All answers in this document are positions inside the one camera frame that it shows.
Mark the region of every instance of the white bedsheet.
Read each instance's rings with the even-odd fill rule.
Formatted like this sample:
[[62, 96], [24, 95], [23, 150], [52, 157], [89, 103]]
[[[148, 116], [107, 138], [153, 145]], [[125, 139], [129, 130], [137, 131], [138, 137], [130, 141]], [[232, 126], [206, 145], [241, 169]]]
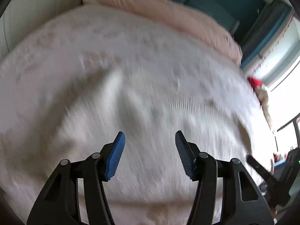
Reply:
[[[116, 224], [185, 224], [197, 183], [180, 162], [179, 129], [216, 159], [245, 164], [253, 154], [271, 167], [274, 138], [241, 71], [164, 25], [87, 5], [48, 22], [0, 65], [0, 187], [23, 221], [61, 159], [83, 160], [123, 131], [105, 185]], [[219, 185], [215, 219], [220, 204]]]

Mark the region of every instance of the blue gripper pad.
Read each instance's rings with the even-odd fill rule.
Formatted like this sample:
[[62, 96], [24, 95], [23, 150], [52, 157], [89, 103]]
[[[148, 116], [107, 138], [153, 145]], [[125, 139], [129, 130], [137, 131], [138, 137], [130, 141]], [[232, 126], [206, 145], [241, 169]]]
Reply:
[[183, 165], [183, 169], [185, 174], [190, 177], [190, 179], [194, 178], [195, 175], [195, 163], [194, 160], [196, 159], [191, 146], [186, 141], [183, 133], [181, 131], [177, 131], [175, 134], [175, 144], [178, 150], [179, 157], [181, 159], [181, 163]]
[[106, 163], [105, 178], [107, 180], [110, 180], [116, 174], [116, 170], [125, 147], [125, 134], [123, 132], [119, 132], [113, 144], [113, 149], [111, 150]]

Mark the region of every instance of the bed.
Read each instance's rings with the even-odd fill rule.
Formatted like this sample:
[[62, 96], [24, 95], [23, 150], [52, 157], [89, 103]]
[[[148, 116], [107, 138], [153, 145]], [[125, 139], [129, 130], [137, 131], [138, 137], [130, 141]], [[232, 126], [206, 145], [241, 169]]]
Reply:
[[[213, 17], [241, 44], [273, 0], [173, 0]], [[80, 5], [81, 0], [0, 0], [0, 61], [47, 20]]]
[[[179, 129], [216, 159], [239, 158], [259, 184], [246, 154], [271, 170], [274, 137], [231, 34], [168, 0], [83, 1], [0, 64], [0, 187], [21, 220], [61, 159], [85, 159], [118, 131], [126, 147], [104, 187], [116, 224], [187, 222], [197, 184], [174, 144]], [[88, 222], [82, 183], [79, 194]], [[220, 181], [214, 222], [221, 194]]]

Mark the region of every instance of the blue headboard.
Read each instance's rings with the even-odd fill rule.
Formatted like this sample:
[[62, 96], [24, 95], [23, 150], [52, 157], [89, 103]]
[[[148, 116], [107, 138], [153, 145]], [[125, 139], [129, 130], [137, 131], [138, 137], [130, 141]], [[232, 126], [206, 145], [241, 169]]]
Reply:
[[213, 17], [220, 25], [234, 34], [239, 21], [215, 0], [173, 0], [178, 3], [196, 8]]

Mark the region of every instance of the white wall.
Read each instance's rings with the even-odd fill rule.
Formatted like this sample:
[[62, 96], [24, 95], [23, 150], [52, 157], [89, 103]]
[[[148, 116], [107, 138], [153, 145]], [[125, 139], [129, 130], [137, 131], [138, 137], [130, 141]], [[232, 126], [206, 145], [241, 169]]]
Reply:
[[12, 0], [0, 20], [0, 61], [30, 32], [80, 2], [81, 0]]
[[273, 76], [274, 72], [280, 67], [280, 65], [285, 64], [291, 66], [291, 63], [294, 62], [287, 61], [288, 56], [293, 52], [299, 41], [299, 31], [295, 19], [293, 19], [288, 30], [284, 34], [284, 37], [265, 59], [262, 66], [254, 74], [254, 77], [266, 83], [266, 81], [270, 81], [269, 77]]

